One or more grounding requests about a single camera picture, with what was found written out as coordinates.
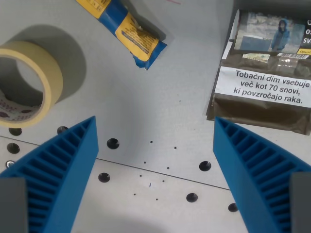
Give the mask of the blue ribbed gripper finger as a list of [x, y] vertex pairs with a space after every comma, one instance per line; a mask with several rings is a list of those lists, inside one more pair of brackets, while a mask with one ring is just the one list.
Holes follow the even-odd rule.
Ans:
[[92, 116], [32, 150], [4, 170], [24, 178], [31, 233], [69, 233], [99, 152]]
[[248, 232], [291, 232], [290, 176], [311, 166], [220, 117], [214, 120], [213, 152]]

